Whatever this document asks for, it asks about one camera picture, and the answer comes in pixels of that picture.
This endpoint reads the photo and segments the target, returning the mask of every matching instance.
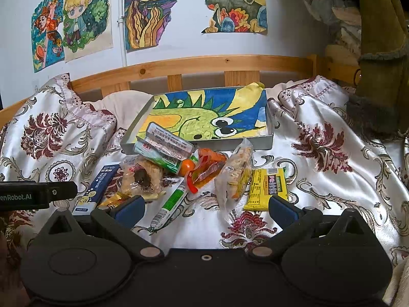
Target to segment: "orange package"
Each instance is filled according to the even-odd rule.
[[[227,161],[227,157],[208,148],[199,149],[199,162],[186,176],[187,186],[192,193],[215,178]]]

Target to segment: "blue and white package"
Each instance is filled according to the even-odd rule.
[[[90,214],[101,201],[105,190],[119,169],[120,162],[105,165],[91,183],[85,194],[79,199],[72,211],[74,216]]]

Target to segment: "wall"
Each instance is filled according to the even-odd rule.
[[[0,93],[3,106],[28,97],[34,88],[60,73],[71,79],[122,67],[118,0],[111,0],[114,47],[77,60],[58,62],[38,73],[33,71],[31,16],[42,0],[0,0]],[[325,25],[314,20],[301,0],[267,0],[268,33],[201,34],[212,11],[205,0],[178,0],[171,11],[159,46],[130,52],[128,65],[200,55],[271,54],[307,56],[324,54],[328,42]]]

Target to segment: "drawing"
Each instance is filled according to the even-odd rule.
[[[126,49],[157,46],[177,0],[125,0]]]
[[[34,72],[64,60],[63,40],[57,32],[63,19],[63,0],[44,0],[31,18]]]
[[[112,48],[109,0],[64,0],[65,61]]]
[[[267,96],[261,88],[179,91],[154,98],[155,106],[139,137],[145,137],[152,121],[187,141],[267,135]]]
[[[205,0],[213,10],[209,27],[202,33],[263,32],[267,30],[265,0]]]

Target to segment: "blue gripper pad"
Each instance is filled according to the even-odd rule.
[[[268,202],[268,212],[270,217],[282,228],[290,226],[300,219],[303,211],[280,196],[273,195]]]
[[[132,197],[112,209],[109,214],[122,226],[132,229],[145,214],[145,200],[141,196]]]

